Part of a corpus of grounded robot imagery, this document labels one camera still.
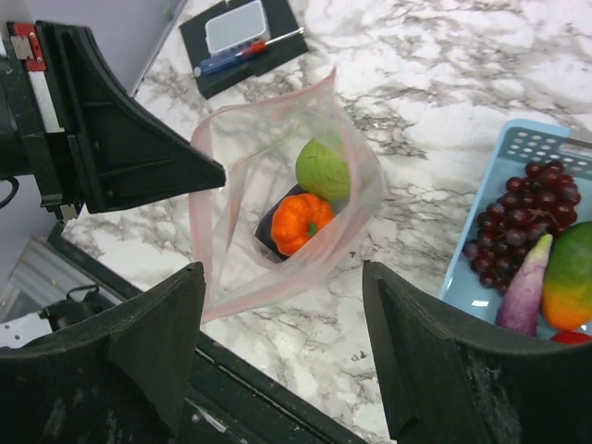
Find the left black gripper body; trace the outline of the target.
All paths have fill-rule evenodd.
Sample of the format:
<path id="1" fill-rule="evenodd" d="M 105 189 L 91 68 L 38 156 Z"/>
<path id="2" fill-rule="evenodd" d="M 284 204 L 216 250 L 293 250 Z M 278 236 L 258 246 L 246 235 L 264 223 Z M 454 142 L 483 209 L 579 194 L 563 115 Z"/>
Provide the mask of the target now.
<path id="1" fill-rule="evenodd" d="M 38 28 L 8 21 L 1 39 L 1 178 L 33 176 L 41 208 L 59 220 L 80 213 L 83 199 L 68 134 L 60 124 Z"/>

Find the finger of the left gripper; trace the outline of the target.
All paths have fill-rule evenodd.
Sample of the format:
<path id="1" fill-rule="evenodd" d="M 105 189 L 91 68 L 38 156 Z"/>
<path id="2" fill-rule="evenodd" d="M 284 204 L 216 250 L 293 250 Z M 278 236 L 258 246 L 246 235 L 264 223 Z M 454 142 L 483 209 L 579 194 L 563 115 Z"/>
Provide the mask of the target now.
<path id="1" fill-rule="evenodd" d="M 83 26 L 46 23 L 45 72 L 62 129 L 52 139 L 64 204 L 126 210 L 225 185 L 224 168 L 139 105 Z"/>

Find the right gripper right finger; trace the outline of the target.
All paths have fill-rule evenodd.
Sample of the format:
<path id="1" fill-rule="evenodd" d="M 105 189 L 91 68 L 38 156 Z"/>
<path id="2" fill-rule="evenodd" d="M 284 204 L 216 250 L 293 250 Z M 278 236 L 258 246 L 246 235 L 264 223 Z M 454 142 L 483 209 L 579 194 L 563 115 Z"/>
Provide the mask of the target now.
<path id="1" fill-rule="evenodd" d="M 591 347 L 475 318 L 387 266 L 363 301 L 389 436 L 400 443 L 587 443 Z"/>

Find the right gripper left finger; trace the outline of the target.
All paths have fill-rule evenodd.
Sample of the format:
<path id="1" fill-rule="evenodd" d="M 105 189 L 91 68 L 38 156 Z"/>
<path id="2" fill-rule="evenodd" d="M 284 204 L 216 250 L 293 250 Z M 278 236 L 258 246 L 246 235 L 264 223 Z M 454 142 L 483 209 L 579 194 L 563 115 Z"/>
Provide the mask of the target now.
<path id="1" fill-rule="evenodd" d="M 172 442 L 204 291 L 196 262 L 78 324 L 2 348 L 2 442 Z"/>

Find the red toy tomato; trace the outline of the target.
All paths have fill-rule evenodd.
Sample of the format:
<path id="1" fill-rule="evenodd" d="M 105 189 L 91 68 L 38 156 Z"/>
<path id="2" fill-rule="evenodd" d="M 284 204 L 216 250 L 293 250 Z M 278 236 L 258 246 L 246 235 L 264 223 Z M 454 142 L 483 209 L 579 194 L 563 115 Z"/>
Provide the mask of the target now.
<path id="1" fill-rule="evenodd" d="M 591 341 L 591 336 L 580 331 L 561 331 L 555 334 L 552 341 L 568 345 L 584 344 Z"/>

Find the green orange toy mango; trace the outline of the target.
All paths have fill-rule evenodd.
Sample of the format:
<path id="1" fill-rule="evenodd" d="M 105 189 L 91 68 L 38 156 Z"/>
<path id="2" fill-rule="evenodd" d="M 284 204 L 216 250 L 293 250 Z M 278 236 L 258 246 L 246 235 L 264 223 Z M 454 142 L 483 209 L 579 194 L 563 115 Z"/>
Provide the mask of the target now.
<path id="1" fill-rule="evenodd" d="M 565 231 L 551 247 L 542 292 L 542 314 L 558 330 L 591 320 L 591 222 Z"/>

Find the clear pink zip top bag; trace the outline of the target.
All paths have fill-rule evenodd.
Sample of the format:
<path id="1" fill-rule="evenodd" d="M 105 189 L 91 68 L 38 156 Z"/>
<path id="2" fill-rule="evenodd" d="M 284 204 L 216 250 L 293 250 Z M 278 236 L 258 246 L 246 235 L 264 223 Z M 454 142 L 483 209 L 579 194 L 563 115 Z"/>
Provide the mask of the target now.
<path id="1" fill-rule="evenodd" d="M 342 110 L 335 80 L 223 107 L 194 130 L 191 147 L 227 175 L 189 198 L 204 322 L 324 281 L 382 204 L 380 163 Z"/>

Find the orange toy pumpkin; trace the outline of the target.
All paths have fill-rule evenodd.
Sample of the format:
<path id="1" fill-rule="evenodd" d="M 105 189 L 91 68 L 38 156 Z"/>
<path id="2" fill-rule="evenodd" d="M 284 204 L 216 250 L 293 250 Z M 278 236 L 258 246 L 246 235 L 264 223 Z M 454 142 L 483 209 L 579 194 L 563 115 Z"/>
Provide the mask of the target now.
<path id="1" fill-rule="evenodd" d="M 315 194 L 289 196 L 273 215 L 272 240 L 281 253 L 292 256 L 334 217 L 329 201 Z"/>

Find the green toy cabbage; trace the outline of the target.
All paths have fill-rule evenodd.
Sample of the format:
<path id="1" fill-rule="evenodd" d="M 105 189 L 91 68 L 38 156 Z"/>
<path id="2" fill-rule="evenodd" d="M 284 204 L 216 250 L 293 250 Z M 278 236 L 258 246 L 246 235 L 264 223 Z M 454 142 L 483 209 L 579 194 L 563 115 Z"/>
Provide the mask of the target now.
<path id="1" fill-rule="evenodd" d="M 350 196 L 350 170 L 330 147 L 311 139 L 301 149 L 295 163 L 298 185 L 330 202 Z"/>

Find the dark red toy grapes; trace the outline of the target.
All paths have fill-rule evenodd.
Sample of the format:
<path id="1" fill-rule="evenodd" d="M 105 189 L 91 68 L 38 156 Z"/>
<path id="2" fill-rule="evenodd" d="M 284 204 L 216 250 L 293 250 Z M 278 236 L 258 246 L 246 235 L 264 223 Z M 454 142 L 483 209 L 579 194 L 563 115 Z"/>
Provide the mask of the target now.
<path id="1" fill-rule="evenodd" d="M 581 194 L 559 160 L 531 162 L 476 217 L 476 235 L 462 254 L 479 283 L 504 294 L 528 252 L 544 234 L 558 238 L 577 220 Z"/>

